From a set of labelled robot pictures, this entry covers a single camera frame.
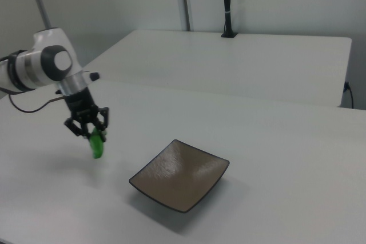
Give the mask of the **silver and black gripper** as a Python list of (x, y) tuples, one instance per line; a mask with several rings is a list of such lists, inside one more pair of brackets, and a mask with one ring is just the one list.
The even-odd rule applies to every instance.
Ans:
[[(90, 111), (96, 111), (97, 105), (90, 93), (88, 85), (98, 80), (98, 72), (80, 71), (58, 82), (58, 89), (65, 97), (66, 104), (71, 111), (70, 117), (64, 125), (77, 137), (90, 138), (88, 123)], [(98, 136), (101, 142), (106, 142), (106, 133), (109, 125), (109, 108), (99, 108), (93, 120), (94, 129), (92, 136)]]

